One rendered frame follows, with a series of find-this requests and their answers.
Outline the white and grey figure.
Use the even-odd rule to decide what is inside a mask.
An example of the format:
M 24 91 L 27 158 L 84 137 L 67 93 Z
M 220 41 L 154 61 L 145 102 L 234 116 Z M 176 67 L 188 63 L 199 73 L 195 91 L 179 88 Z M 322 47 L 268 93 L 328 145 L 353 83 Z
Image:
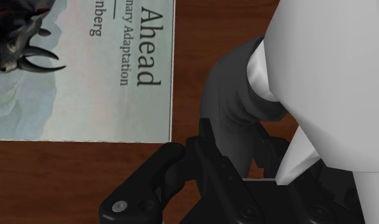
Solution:
M 322 160 L 350 171 L 366 224 L 379 224 L 379 0 L 279 0 L 262 36 L 223 56 L 200 115 L 247 177 L 260 121 L 298 127 L 278 168 L 291 184 Z

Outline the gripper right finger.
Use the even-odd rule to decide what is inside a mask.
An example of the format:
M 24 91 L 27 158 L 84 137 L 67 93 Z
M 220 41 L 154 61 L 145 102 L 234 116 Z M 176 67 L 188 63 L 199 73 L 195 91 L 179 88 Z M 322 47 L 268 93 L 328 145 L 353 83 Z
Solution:
M 254 224 L 365 224 L 352 173 L 328 168 L 321 159 L 288 185 L 274 178 L 289 142 L 273 137 L 260 124 L 253 158 L 263 168 L 263 179 L 254 182 L 258 208 Z

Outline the pale book with horned animal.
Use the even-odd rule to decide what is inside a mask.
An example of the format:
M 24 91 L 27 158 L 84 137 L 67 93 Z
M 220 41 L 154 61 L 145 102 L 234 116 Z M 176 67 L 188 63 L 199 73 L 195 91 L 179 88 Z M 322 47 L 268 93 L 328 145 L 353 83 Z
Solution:
M 0 0 L 0 141 L 170 141 L 175 8 Z

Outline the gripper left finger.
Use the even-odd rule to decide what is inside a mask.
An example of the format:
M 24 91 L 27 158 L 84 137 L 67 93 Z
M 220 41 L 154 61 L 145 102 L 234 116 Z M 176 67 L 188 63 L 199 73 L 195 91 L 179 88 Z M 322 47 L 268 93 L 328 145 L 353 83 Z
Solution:
M 194 180 L 201 198 L 179 224 L 265 224 L 244 181 L 215 145 L 210 120 L 185 144 L 165 143 L 99 206 L 100 224 L 162 224 L 168 202 Z

